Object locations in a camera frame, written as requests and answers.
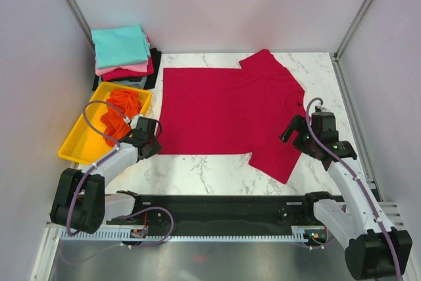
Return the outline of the crimson red t-shirt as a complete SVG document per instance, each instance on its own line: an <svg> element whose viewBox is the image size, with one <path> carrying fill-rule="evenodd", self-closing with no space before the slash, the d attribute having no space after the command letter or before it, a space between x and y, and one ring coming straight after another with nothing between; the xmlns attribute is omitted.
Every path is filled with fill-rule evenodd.
<svg viewBox="0 0 421 281"><path fill-rule="evenodd" d="M239 155L285 184L300 152L280 141L305 90L267 49L239 68L165 68L159 136L163 155Z"/></svg>

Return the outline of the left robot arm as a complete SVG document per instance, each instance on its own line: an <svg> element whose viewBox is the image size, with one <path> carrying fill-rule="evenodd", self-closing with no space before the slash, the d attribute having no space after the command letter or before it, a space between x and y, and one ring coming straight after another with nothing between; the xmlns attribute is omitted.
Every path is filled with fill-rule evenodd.
<svg viewBox="0 0 421 281"><path fill-rule="evenodd" d="M128 131L121 138L106 136L112 149L87 167L67 168L60 176L50 211L52 223L66 228L69 236L92 234L103 222L127 215L134 209L134 198L127 193L106 196L105 188L121 172L162 149L162 124L136 115L125 118Z"/></svg>

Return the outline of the yellow plastic tray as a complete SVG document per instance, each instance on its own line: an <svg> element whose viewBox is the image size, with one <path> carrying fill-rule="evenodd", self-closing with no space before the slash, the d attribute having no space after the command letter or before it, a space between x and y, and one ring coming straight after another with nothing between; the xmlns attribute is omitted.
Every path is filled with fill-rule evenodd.
<svg viewBox="0 0 421 281"><path fill-rule="evenodd" d="M103 98L106 98L106 95L114 89L138 90L139 99L143 103L139 114L145 115L149 110L152 100L150 91L129 88L111 82L102 82L91 97L91 100L95 103L86 109L87 116L81 115L79 117L59 149L58 155L60 158L88 165L111 150L111 147L108 147L103 140L103 125L100 118L106 110Z"/></svg>

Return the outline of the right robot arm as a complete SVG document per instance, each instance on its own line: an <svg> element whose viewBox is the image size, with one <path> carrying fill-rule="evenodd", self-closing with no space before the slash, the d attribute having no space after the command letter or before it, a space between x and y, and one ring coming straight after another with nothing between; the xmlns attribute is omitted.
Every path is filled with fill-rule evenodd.
<svg viewBox="0 0 421 281"><path fill-rule="evenodd" d="M295 115L280 140L288 142L294 132L294 148L322 163L345 202L343 210L326 192L305 195L309 213L343 247L351 276L355 280L400 279L409 261L412 239L380 207L360 173L353 146L339 140L334 114L316 110L310 116Z"/></svg>

